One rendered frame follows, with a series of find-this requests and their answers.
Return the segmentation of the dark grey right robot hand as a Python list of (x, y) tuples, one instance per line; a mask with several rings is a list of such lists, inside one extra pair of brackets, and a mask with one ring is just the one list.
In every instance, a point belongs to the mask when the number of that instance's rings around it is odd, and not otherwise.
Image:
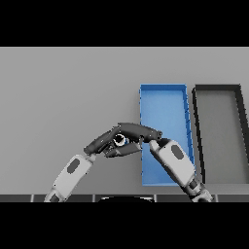
[(159, 141), (162, 136), (160, 130), (134, 123), (119, 123), (119, 133), (133, 141), (138, 141), (142, 137), (144, 143), (149, 143), (151, 140)]

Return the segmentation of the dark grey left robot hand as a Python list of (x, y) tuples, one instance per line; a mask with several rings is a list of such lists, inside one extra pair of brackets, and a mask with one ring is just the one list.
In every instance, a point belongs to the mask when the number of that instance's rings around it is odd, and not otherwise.
[(106, 158), (115, 158), (127, 156), (141, 150), (143, 138), (140, 137), (138, 141), (129, 139), (129, 143), (122, 147), (117, 147), (114, 143), (114, 137), (119, 134), (119, 125), (113, 126), (111, 130), (106, 131), (102, 135), (95, 138), (85, 148), (84, 152), (90, 156), (92, 154), (104, 153)]

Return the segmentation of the blue bin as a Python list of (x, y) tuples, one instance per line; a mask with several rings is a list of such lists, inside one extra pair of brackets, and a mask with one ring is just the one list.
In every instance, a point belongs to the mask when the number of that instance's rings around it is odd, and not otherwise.
[[(162, 132), (162, 137), (177, 141), (195, 162), (187, 86), (185, 84), (141, 84), (140, 123)], [(160, 163), (143, 144), (142, 185), (175, 186)]]

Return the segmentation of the dark grey bin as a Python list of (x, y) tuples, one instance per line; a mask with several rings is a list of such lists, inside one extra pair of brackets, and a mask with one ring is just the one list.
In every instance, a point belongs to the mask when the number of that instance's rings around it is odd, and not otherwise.
[(249, 126), (241, 85), (192, 90), (202, 181), (249, 184)]

